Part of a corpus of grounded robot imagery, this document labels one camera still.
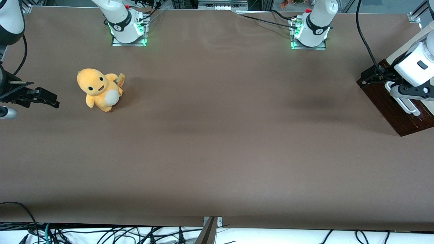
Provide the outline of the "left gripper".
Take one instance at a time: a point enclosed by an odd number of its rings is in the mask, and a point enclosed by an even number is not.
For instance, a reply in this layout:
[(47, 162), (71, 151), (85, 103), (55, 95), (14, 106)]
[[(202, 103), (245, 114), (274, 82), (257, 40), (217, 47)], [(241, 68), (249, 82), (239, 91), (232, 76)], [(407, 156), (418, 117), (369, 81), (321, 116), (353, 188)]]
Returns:
[(434, 45), (433, 41), (415, 43), (393, 69), (393, 66), (374, 66), (361, 73), (360, 85), (370, 85), (379, 82), (397, 82), (397, 73), (413, 87), (428, 82), (434, 76)]

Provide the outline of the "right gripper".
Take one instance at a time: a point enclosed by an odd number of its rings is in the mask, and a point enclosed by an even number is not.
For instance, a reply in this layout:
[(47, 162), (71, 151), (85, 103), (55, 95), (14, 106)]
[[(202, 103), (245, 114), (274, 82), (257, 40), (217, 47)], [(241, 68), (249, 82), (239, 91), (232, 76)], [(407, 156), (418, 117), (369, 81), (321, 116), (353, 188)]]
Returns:
[[(0, 65), (0, 100), (5, 104), (15, 104), (25, 108), (31, 106), (31, 98), (27, 93), (27, 88), (19, 90), (12, 89), (9, 83), (13, 80), (13, 74), (6, 71), (2, 64)], [(32, 90), (32, 102), (49, 105), (53, 108), (59, 108), (60, 102), (57, 101), (57, 95), (41, 87)]]

